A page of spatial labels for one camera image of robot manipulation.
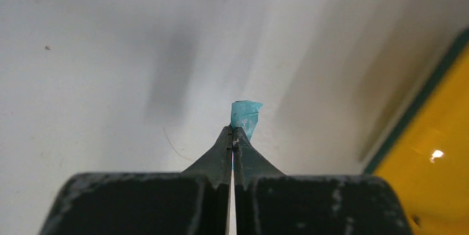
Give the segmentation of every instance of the blue tape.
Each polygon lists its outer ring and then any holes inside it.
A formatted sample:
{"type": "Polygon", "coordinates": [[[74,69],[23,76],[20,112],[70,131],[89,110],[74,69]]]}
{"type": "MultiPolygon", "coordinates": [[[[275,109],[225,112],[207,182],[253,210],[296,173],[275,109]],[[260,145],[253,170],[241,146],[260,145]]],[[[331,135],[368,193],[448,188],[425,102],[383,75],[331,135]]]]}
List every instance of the blue tape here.
{"type": "Polygon", "coordinates": [[[259,121],[260,102],[236,101],[231,104],[231,127],[241,127],[250,140],[259,121]]]}

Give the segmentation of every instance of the green trim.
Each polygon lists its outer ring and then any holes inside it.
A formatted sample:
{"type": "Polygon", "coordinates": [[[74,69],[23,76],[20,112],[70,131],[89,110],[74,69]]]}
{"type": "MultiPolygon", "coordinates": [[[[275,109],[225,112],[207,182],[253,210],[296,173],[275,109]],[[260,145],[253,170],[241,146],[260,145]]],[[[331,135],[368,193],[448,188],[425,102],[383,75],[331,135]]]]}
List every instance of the green trim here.
{"type": "Polygon", "coordinates": [[[400,137],[400,135],[405,131],[407,125],[415,117],[419,109],[425,104],[425,101],[430,97],[431,93],[435,87],[440,83],[441,79],[445,76],[448,69],[454,64],[459,54],[463,51],[466,44],[469,42],[469,29],[464,30],[456,40],[453,42],[449,50],[441,59],[440,63],[436,67],[435,71],[420,92],[417,94],[413,102],[410,104],[409,108],[402,115],[399,122],[396,124],[394,129],[389,134],[388,138],[384,141],[383,145],[374,155],[373,159],[368,163],[364,174],[371,174],[378,167],[379,163],[386,157],[394,143],[400,137]]]}

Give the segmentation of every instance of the yellow panel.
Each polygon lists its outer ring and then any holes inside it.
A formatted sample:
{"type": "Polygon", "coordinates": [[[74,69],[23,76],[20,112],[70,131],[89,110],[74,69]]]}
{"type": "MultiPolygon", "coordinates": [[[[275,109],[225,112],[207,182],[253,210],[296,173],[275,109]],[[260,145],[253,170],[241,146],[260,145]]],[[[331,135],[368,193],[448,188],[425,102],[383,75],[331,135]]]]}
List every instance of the yellow panel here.
{"type": "Polygon", "coordinates": [[[468,45],[374,173],[415,234],[469,234],[468,45]]]}

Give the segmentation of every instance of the dark speck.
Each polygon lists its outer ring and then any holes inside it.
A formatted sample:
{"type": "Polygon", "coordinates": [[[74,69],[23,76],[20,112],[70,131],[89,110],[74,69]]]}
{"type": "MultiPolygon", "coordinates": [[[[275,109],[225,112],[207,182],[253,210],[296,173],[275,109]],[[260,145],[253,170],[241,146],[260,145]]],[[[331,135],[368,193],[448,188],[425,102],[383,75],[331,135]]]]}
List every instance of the dark speck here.
{"type": "Polygon", "coordinates": [[[416,216],[416,215],[413,215],[413,216],[412,216],[412,220],[415,222],[415,224],[416,224],[417,226],[419,226],[419,228],[422,227],[422,226],[421,226],[421,223],[420,223],[420,217],[418,217],[418,216],[416,216]]]}

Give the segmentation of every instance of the white wall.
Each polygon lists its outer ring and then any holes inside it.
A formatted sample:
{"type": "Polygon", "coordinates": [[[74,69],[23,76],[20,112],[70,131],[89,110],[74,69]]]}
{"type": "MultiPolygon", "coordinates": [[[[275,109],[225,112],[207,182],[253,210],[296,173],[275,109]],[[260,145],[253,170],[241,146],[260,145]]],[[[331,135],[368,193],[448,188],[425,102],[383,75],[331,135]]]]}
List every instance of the white wall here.
{"type": "Polygon", "coordinates": [[[37,232],[74,173],[186,168],[235,100],[265,104],[252,141],[278,168],[359,173],[468,14],[467,0],[0,0],[0,234],[37,232]]]}

